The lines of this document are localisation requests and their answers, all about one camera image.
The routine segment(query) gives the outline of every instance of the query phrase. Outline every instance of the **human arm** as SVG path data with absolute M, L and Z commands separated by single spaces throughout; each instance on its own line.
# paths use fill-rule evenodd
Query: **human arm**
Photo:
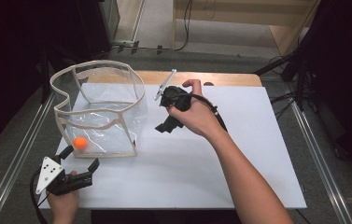
M 50 194 L 48 202 L 53 213 L 53 224 L 73 223 L 79 204 L 79 192 L 77 190 L 60 196 Z
M 183 86 L 192 86 L 192 93 L 202 95 L 200 80 L 187 80 Z M 169 106 L 168 112 L 191 131 L 207 139 L 216 151 L 242 223 L 292 223 L 272 188 L 205 103 L 192 98 L 189 110 L 181 112 Z

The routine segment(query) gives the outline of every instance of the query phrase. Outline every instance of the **white surface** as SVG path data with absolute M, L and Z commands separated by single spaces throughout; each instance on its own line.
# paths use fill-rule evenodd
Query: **white surface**
M 93 185 L 80 190 L 81 208 L 233 208 L 212 147 L 187 128 L 159 133 L 167 112 L 155 102 L 159 86 L 146 85 L 148 120 L 135 158 L 100 159 Z M 256 87 L 204 87 L 230 135 L 265 177 L 287 208 L 305 208 L 300 185 L 275 120 L 266 90 Z M 57 153 L 66 147 L 64 140 Z M 67 173 L 86 172 L 93 159 L 62 161 Z M 49 208 L 43 203 L 41 208 Z
M 35 193 L 40 194 L 63 169 L 59 163 L 49 157 L 45 157 L 42 161 L 41 173 L 39 174 Z

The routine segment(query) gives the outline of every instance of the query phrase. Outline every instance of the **table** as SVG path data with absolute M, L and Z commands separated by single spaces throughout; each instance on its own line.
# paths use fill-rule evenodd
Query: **table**
M 93 185 L 80 190 L 79 206 L 88 209 L 234 208 L 217 155 L 201 136 L 186 128 L 177 128 L 172 133 L 154 130 L 167 113 L 152 97 L 170 72 L 137 74 L 145 81 L 148 101 L 148 120 L 140 137 L 139 154 L 132 158 L 101 159 L 93 175 Z M 215 85 L 204 86 L 203 93 L 218 106 L 235 143 L 287 208 L 305 208 L 301 188 L 259 77 L 180 72 L 171 84 L 179 85 L 188 78 Z M 57 153 L 65 146 L 62 140 Z M 91 163 L 92 159 L 71 156 L 62 166 L 68 172 L 83 173 Z M 49 205 L 43 203 L 41 208 Z

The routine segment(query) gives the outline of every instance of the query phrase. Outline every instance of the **wooden shelf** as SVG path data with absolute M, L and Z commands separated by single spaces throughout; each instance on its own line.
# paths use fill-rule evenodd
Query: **wooden shelf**
M 120 23 L 114 43 L 131 45 L 134 43 L 138 24 L 143 13 L 145 0 L 118 0 Z
M 193 1 L 191 20 L 269 25 L 281 55 L 298 45 L 298 37 L 314 18 L 320 0 L 205 0 Z M 176 20 L 184 19 L 188 0 L 174 0 L 173 46 Z

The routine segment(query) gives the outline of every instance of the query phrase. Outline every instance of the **floor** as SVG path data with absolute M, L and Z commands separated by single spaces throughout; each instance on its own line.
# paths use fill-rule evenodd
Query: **floor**
M 162 45 L 170 48 L 172 21 L 172 1 L 146 0 L 142 18 L 135 40 L 140 47 L 156 48 Z M 176 45 L 185 40 L 183 21 L 179 22 Z M 111 54 L 110 59 L 133 64 L 135 69 L 167 70 L 172 66 L 190 71 L 216 71 L 240 73 L 254 71 L 279 55 L 269 28 L 261 25 L 231 24 L 220 22 L 191 22 L 190 43 L 178 53 L 163 53 L 139 50 L 136 54 L 129 51 Z M 262 85 L 270 97 L 279 96 L 294 88 L 295 83 L 283 83 L 276 72 L 281 68 L 261 76 Z M 40 133 L 31 136 L 34 143 L 25 143 L 25 134 L 35 120 L 36 112 L 44 111 L 37 102 L 40 91 L 33 95 L 18 115 L 8 124 L 0 136 L 0 185 L 7 181 L 7 172 L 16 171 L 18 177 L 0 197 L 7 198 L 0 204 L 0 223 L 37 223 L 35 212 L 30 205 L 28 189 L 31 172 L 45 156 L 45 148 L 57 147 L 59 134 Z M 274 104 L 274 112 L 287 105 L 287 101 Z M 322 125 L 320 117 L 308 104 L 301 113 L 295 106 L 289 107 L 278 119 L 280 130 L 289 150 L 291 161 L 300 181 L 307 209 L 301 212 L 310 223 L 352 223 L 352 161 L 338 160 L 333 145 Z M 41 130 L 55 127 L 52 111 L 48 110 Z M 28 148 L 30 153 L 19 153 Z M 21 155 L 26 163 L 18 169 L 9 169 L 15 155 Z M 50 219 L 50 211 L 43 211 Z M 289 210 L 296 223 L 307 223 L 298 211 Z M 161 212 L 162 223 L 182 223 L 183 218 L 177 211 Z M 76 223 L 89 223 L 90 212 L 81 210 Z

